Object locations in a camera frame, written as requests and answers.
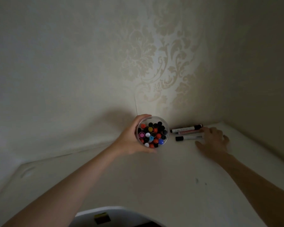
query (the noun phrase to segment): person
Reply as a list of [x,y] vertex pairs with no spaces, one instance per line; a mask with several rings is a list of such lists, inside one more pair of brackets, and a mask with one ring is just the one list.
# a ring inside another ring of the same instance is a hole
[[[155,153],[137,142],[134,131],[151,115],[137,116],[116,141],[68,177],[17,213],[3,226],[69,226],[103,171],[119,156],[136,152]],[[284,226],[284,191],[227,153],[229,139],[215,127],[204,127],[205,144],[200,152],[219,164],[235,181],[268,227]]]

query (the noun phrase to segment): pen holder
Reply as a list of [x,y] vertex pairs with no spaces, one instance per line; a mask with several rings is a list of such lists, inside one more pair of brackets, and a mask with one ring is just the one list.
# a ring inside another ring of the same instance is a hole
[[142,145],[157,148],[166,143],[169,132],[168,124],[164,119],[150,116],[141,120],[136,127],[136,138]]

